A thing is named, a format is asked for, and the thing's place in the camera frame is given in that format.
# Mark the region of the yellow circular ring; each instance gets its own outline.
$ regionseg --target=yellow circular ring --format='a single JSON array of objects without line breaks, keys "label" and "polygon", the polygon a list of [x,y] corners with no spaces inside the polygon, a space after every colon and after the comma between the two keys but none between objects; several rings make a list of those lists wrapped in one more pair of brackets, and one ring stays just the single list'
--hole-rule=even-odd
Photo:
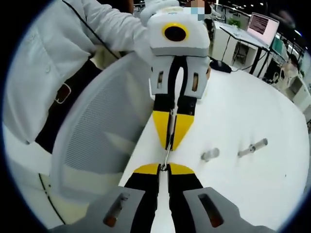
[{"label": "yellow circular ring", "polygon": [[184,30],[185,33],[186,33],[186,37],[185,37],[184,40],[187,40],[187,39],[188,39],[189,31],[188,31],[187,27],[186,27],[185,25],[181,24],[181,23],[168,23],[168,24],[166,24],[166,25],[162,28],[162,35],[163,35],[165,38],[166,38],[166,36],[165,36],[165,30],[168,29],[168,28],[170,28],[170,27],[178,27],[178,28],[181,28],[181,29]]}]

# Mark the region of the white tabletop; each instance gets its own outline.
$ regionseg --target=white tabletop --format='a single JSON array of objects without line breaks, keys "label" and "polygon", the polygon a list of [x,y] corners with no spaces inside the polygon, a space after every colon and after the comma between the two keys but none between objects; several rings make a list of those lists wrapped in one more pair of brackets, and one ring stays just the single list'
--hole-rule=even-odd
[{"label": "white tabletop", "polygon": [[261,43],[260,41],[258,41],[257,39],[255,39],[242,29],[238,29],[237,27],[228,24],[220,25],[220,28],[229,33],[232,37],[234,37],[237,40],[244,41],[245,43],[250,43],[259,48],[268,49],[266,45],[264,45],[263,43]]},{"label": "white tabletop", "polygon": [[[179,87],[182,75],[179,71]],[[268,139],[266,147],[237,157],[238,151],[263,138]],[[203,162],[201,154],[212,148],[218,148],[220,156]],[[120,185],[139,166],[162,163],[164,156],[150,117]],[[168,161],[193,169],[203,187],[214,188],[236,204],[249,223],[276,230],[297,207],[306,184],[306,121],[292,102],[256,77],[244,71],[212,70],[207,96],[197,103],[194,123]],[[159,195],[158,209],[163,210],[161,205],[167,203],[167,195]],[[174,232],[173,222],[167,220],[166,224],[165,229],[171,230],[165,232]]]}]

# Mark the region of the computer monitor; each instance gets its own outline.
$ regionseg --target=computer monitor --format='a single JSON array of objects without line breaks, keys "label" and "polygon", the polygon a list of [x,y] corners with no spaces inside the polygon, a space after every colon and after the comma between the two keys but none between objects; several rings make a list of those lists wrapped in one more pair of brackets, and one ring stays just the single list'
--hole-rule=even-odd
[{"label": "computer monitor", "polygon": [[279,21],[273,18],[252,13],[246,31],[269,47],[276,35],[278,25]]}]

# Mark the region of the metal cylinder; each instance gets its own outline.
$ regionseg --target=metal cylinder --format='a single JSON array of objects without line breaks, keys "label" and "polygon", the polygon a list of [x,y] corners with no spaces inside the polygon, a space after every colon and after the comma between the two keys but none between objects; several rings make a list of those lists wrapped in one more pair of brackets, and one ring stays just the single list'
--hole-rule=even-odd
[{"label": "metal cylinder", "polygon": [[206,153],[203,153],[201,155],[201,159],[204,160],[205,162],[210,161],[211,159],[217,158],[219,156],[219,149],[214,148],[212,150],[209,150]]},{"label": "metal cylinder", "polygon": [[267,145],[268,145],[268,140],[267,140],[267,138],[264,138],[261,141],[259,141],[258,143],[256,143],[254,145],[254,147],[256,148],[256,150],[259,150],[260,148],[263,148]]},{"label": "metal cylinder", "polygon": [[263,148],[265,146],[268,145],[268,140],[267,138],[264,138],[262,139],[261,141],[255,143],[254,145],[250,145],[249,148],[247,148],[246,150],[243,150],[243,151],[239,151],[238,152],[238,157],[243,157],[247,154],[250,154],[250,153],[254,153],[255,151],[259,150],[260,148]]}]

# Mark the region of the chair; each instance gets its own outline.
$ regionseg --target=chair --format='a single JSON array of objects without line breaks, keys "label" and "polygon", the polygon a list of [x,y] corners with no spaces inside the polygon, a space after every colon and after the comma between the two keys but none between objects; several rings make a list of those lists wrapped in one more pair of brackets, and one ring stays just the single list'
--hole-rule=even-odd
[{"label": "chair", "polygon": [[298,73],[289,73],[285,70],[285,65],[281,68],[280,73],[275,73],[274,76],[277,77],[277,82],[274,87],[279,90],[280,92],[284,93],[286,89],[288,89],[294,78],[298,75]]},{"label": "chair", "polygon": [[245,46],[244,44],[241,44],[241,42],[238,42],[236,46],[235,52],[234,52],[234,59],[233,62],[235,62],[238,58],[240,58],[242,64],[245,64],[245,60],[248,53],[248,46]]},{"label": "chair", "polygon": [[85,88],[55,141],[53,193],[90,203],[118,185],[152,113],[150,75],[150,67],[131,53]]}]

